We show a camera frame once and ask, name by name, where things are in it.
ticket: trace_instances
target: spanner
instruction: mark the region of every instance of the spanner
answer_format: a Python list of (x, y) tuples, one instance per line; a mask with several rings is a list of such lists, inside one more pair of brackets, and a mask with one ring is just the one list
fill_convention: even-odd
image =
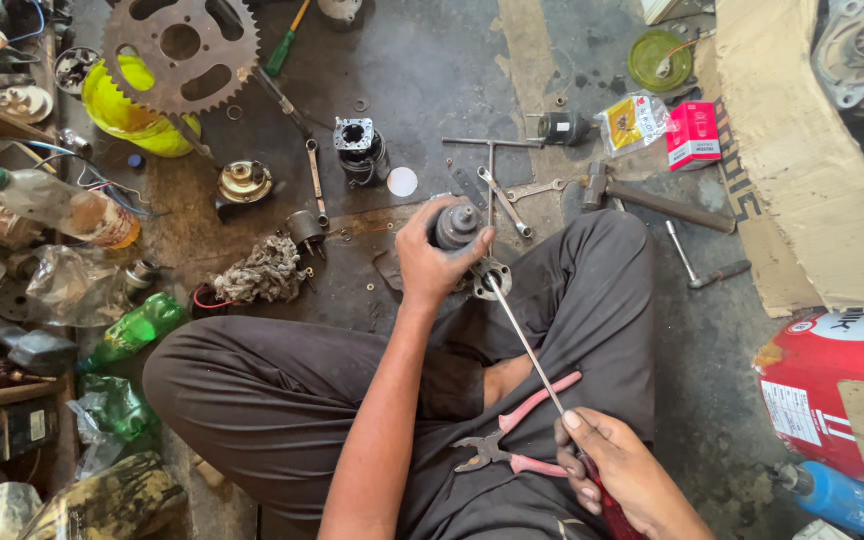
[(522, 197), (528, 197), (529, 195), (535, 195), (536, 193), (545, 193), (546, 191), (556, 190), (562, 191), (566, 188), (568, 184), (562, 178), (555, 178), (551, 183), (546, 183), (546, 185), (540, 185), (538, 187), (527, 187), (525, 189), (518, 189), (515, 191), (509, 191), (506, 195), (509, 198), (510, 203), (514, 203), (522, 199)]
[(312, 167), (312, 185), (315, 186), (315, 200), (318, 203), (318, 225), (329, 227), (329, 215), (326, 214), (326, 201), (322, 198), (322, 184), (319, 183), (319, 163), (315, 154), (319, 143), (314, 138), (305, 141), (305, 150), (309, 152), (309, 166)]
[(505, 212), (509, 215), (512, 221), (515, 222), (515, 228), (518, 230), (518, 233), (522, 235), (525, 239), (532, 238), (532, 228), (527, 227), (524, 223), (522, 223), (522, 218), (519, 217), (519, 213), (516, 212), (516, 209), (512, 207), (512, 203), (509, 202), (509, 198), (505, 196), (505, 192), (502, 191), (502, 188), (498, 186), (496, 179), (492, 177), (492, 174), (489, 172), (489, 169), (485, 167), (479, 167), (478, 170), (479, 178), (486, 181), (488, 187), (495, 192), (495, 198), (498, 199), (502, 208), (505, 209)]

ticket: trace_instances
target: green screwdriver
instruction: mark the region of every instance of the green screwdriver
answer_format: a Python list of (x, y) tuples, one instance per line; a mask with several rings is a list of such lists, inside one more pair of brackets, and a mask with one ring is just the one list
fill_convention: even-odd
[(279, 73), (282, 71), (282, 65), (285, 64), (285, 57), (289, 56), (289, 47), (292, 46), (292, 43), (296, 40), (296, 29), (299, 28), (299, 23), (303, 22), (303, 17), (306, 16), (306, 10), (309, 9), (309, 4), (312, 0), (305, 0), (305, 3), (302, 4), (302, 7), (298, 10), (298, 15), (295, 16), (295, 20), (292, 21), (292, 28), (285, 32), (285, 36), (282, 37), (282, 43), (279, 43), (277, 47), (275, 47), (274, 52), (271, 53), (271, 57), (269, 61), (265, 64), (265, 72), (269, 74), (270, 77), (278, 77)]

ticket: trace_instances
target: person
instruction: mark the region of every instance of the person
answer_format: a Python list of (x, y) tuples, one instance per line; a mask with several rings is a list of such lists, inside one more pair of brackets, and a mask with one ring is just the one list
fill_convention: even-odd
[(601, 210), (510, 265), (508, 302), (553, 382), (583, 377), (501, 444), (557, 461), (568, 478), (508, 462), (454, 468), (451, 448), (496, 429), (544, 388), (496, 301), (436, 317), (482, 256), (429, 245), (435, 198), (397, 234), (404, 285), (390, 338), (326, 325), (213, 317), (173, 332), (144, 387), (162, 420), (266, 509), (321, 520), (320, 538), (610, 538), (575, 441), (629, 522), (652, 539), (713, 538), (646, 447), (654, 436), (652, 242), (636, 217)]

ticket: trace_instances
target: wooden hammer handle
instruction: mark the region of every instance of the wooden hammer handle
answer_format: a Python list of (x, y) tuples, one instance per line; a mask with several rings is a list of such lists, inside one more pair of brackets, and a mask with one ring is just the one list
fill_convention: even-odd
[(684, 219), (703, 227), (721, 231), (727, 235), (736, 229), (735, 218), (705, 211), (690, 204), (670, 201), (665, 197), (646, 193), (645, 191), (628, 187), (616, 181), (608, 183), (608, 186), (606, 186), (606, 195), (615, 197), (626, 203), (642, 205), (647, 209), (661, 212), (665, 215), (671, 215), (678, 217), (678, 219)]

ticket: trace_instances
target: pliers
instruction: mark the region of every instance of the pliers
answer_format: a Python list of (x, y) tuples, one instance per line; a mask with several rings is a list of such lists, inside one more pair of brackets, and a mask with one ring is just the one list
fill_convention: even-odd
[[(578, 383), (580, 379), (582, 379), (582, 373), (577, 371), (553, 384), (552, 389), (555, 390), (556, 393), (562, 392), (566, 388)], [(523, 402), (522, 405), (520, 405), (510, 415), (499, 415), (498, 430), (494, 433), (485, 437), (465, 437), (452, 444), (452, 448), (470, 446), (479, 451), (478, 455), (456, 467), (455, 472), (467, 473), (477, 471), (493, 461), (509, 461), (512, 472), (515, 472), (516, 474), (521, 473), (522, 471), (533, 471), (549, 477), (567, 477), (568, 473), (559, 465), (552, 465), (545, 461), (540, 461), (517, 453), (511, 453), (498, 448), (498, 443), (502, 440), (502, 437), (509, 435), (509, 433), (514, 430), (516, 426), (518, 426), (519, 423), (536, 408), (536, 406), (545, 401), (548, 397), (548, 390), (542, 388), (531, 398), (525, 399), (525, 402)]]

